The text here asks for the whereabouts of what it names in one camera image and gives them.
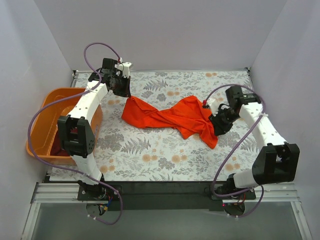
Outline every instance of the red cloth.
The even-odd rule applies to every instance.
[[[210,115],[211,111],[202,108],[202,103],[195,96],[183,98],[173,107],[162,111],[132,96],[126,101],[122,119],[141,129],[178,129],[184,139],[198,133],[200,138],[213,149],[217,145],[218,138],[209,121]]]

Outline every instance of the orange plastic basket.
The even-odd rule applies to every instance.
[[[77,87],[57,88],[46,96],[42,107],[52,103],[53,101],[79,94],[84,90],[84,88]],[[32,146],[40,158],[51,164],[76,165],[75,161],[70,156],[51,155],[51,150],[58,131],[58,118],[60,116],[66,116],[75,107],[79,99],[80,97],[75,97],[73,99],[56,103],[43,110],[34,121],[31,131]],[[102,109],[98,106],[91,121],[91,129],[95,133],[96,142],[102,122],[102,116]],[[26,151],[31,156],[34,156],[30,151],[28,141],[26,142]]]

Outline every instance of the floral pattern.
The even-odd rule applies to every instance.
[[[75,86],[85,87],[89,76],[90,73],[80,73]],[[203,100],[210,89],[230,83],[252,87],[246,71],[132,72],[130,91],[164,110],[190,95]],[[225,90],[218,90],[213,97],[225,103]],[[210,181],[233,146],[248,131],[246,123],[238,119],[230,132],[219,136],[215,149],[210,149],[197,134],[183,139],[176,129],[139,129],[128,125],[121,119],[126,100],[109,93],[101,101],[103,120],[94,157],[107,181]],[[218,180],[224,181],[232,173],[251,168],[258,153],[256,141],[249,135],[229,159]],[[78,179],[82,176],[56,168],[50,174],[51,181]]]

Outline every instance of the table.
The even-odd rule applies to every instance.
[[[85,87],[90,74],[80,73],[75,86]],[[202,101],[214,88],[231,83],[252,87],[246,71],[137,71],[131,73],[130,90],[133,96],[164,110],[191,95]],[[220,89],[213,97],[226,103],[225,90]],[[197,134],[183,139],[176,129],[128,125],[121,119],[126,100],[109,93],[101,102],[103,120],[94,156],[106,181],[210,181],[249,130],[243,119],[238,119],[230,132],[219,136],[215,149],[210,149]],[[218,180],[251,169],[258,153],[257,143],[249,135]],[[54,168],[50,173],[50,181],[78,179],[82,176],[66,170]]]

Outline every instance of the purple cable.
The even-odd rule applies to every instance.
[[[244,86],[244,85],[240,85],[240,84],[226,84],[226,85],[221,85],[219,87],[217,87],[216,89],[214,89],[209,95],[208,97],[205,99],[206,101],[208,101],[208,99],[210,98],[210,96],[216,92],[217,90],[221,89],[221,88],[224,88],[224,87],[230,87],[230,86],[238,86],[238,87],[241,87],[241,88],[245,88],[249,91],[251,91],[252,93],[255,93],[257,94],[254,90],[252,90],[251,88],[247,87],[247,86]],[[264,101],[264,99],[257,94],[257,96],[260,98],[261,100],[261,103],[262,103],[262,112],[261,113],[265,113],[266,111],[266,102]],[[213,182],[212,182],[212,185],[211,185],[211,188],[213,189],[213,194],[215,196],[217,196],[218,198],[224,198],[224,197],[231,197],[231,196],[234,196],[234,195],[238,195],[238,194],[242,194],[242,193],[245,193],[245,192],[248,192],[251,190],[251,188],[245,188],[243,190],[240,190],[240,191],[237,191],[237,192],[233,192],[233,193],[229,193],[229,194],[217,194],[215,192],[215,185],[217,183],[217,179],[218,179],[218,176],[221,172],[221,170],[223,169],[223,167],[225,166],[225,164],[227,163],[227,161],[229,160],[229,158],[232,156],[232,154],[236,151],[236,149],[241,145],[241,143],[249,136],[249,134],[255,129],[255,127],[258,125],[258,123],[260,122],[260,120],[262,119],[262,115],[258,117],[258,119],[255,121],[255,123],[252,125],[252,127],[249,129],[249,131],[240,139],[240,141],[238,141],[238,143],[232,148],[232,150],[229,152],[229,154],[226,156],[226,158],[224,159],[224,161],[222,162],[222,164],[220,165],[220,167],[218,168],[215,176],[214,176],[214,179],[213,179]],[[262,194],[261,194],[261,197],[259,199],[259,201],[257,202],[257,204],[254,206],[254,208],[252,208],[248,213],[242,215],[242,216],[238,216],[238,217],[245,217],[245,216],[248,216],[249,214],[251,214],[254,210],[256,210],[256,208],[259,206],[259,204],[261,203],[261,200],[264,196],[264,187],[263,186],[260,186],[262,188]]]
[[[111,46],[109,46],[108,44],[105,44],[105,43],[103,43],[103,42],[93,42],[93,43],[90,43],[88,46],[85,47],[85,49],[84,49],[84,51],[83,51],[84,60],[85,60],[86,64],[89,66],[89,68],[90,68],[91,70],[93,70],[93,71],[99,76],[99,82],[98,82],[94,87],[91,88],[91,90],[94,90],[94,89],[96,89],[96,88],[99,86],[99,84],[101,83],[102,77],[101,77],[100,73],[97,72],[97,71],[94,69],[94,67],[88,62],[88,59],[87,59],[87,49],[88,49],[90,46],[92,46],[92,45],[103,45],[103,46],[106,46],[106,47],[108,47],[109,49],[111,49],[111,50],[115,53],[115,55],[118,57],[118,59],[120,59],[120,56],[119,56],[119,54],[118,54]],[[52,106],[52,105],[54,105],[54,104],[57,104],[57,103],[60,103],[60,102],[63,102],[63,101],[69,100],[69,99],[73,99],[73,98],[76,98],[76,97],[80,97],[80,96],[85,95],[85,94],[87,94],[87,93],[90,93],[90,90],[87,90],[87,91],[78,93],[78,94],[73,95],[73,96],[68,96],[68,97],[65,97],[65,98],[60,99],[60,100],[57,100],[57,101],[53,101],[53,102],[49,103],[48,105],[45,105],[45,106],[44,106],[43,108],[41,108],[39,111],[37,111],[36,114],[32,117],[32,119],[31,119],[31,121],[30,121],[30,124],[29,124],[29,127],[28,127],[28,132],[27,132],[28,144],[29,144],[30,151],[32,152],[32,154],[34,155],[34,157],[35,157],[38,161],[40,161],[41,163],[46,164],[46,165],[48,165],[48,166],[50,166],[50,167],[53,167],[53,168],[68,170],[68,171],[72,171],[72,172],[75,172],[75,173],[84,175],[84,176],[86,176],[87,178],[91,179],[92,181],[95,181],[95,182],[97,182],[97,183],[99,183],[99,184],[101,184],[101,185],[104,185],[104,186],[106,186],[107,188],[111,189],[112,191],[116,192],[117,195],[119,196],[119,201],[120,201],[120,213],[119,213],[119,216],[117,217],[117,219],[116,219],[114,222],[107,222],[107,221],[104,221],[104,220],[102,220],[102,219],[100,219],[100,218],[98,218],[98,217],[95,217],[95,216],[90,215],[90,217],[95,218],[96,220],[98,220],[98,221],[101,222],[101,223],[104,223],[104,224],[106,224],[106,225],[114,225],[114,224],[116,224],[116,223],[119,221],[119,219],[121,218],[121,215],[122,215],[122,213],[123,213],[123,208],[124,208],[123,201],[122,201],[122,197],[121,197],[121,195],[120,195],[120,193],[118,192],[117,189],[115,189],[114,187],[112,187],[112,186],[110,186],[110,185],[108,185],[108,184],[106,184],[106,183],[104,183],[104,182],[102,182],[102,181],[99,181],[99,180],[97,180],[97,179],[94,179],[94,178],[91,177],[91,176],[86,175],[86,174],[85,174],[84,172],[82,172],[82,171],[79,171],[79,170],[76,170],[76,169],[72,169],[72,168],[68,168],[68,167],[64,167],[64,166],[59,166],[59,165],[55,165],[55,164],[51,164],[51,163],[49,163],[49,162],[46,162],[45,160],[41,159],[41,158],[37,155],[37,153],[35,152],[32,144],[31,144],[31,129],[32,129],[32,125],[33,125],[34,121],[36,120],[37,116],[38,116],[43,110],[45,110],[46,108],[48,108],[48,107],[50,107],[50,106]]]

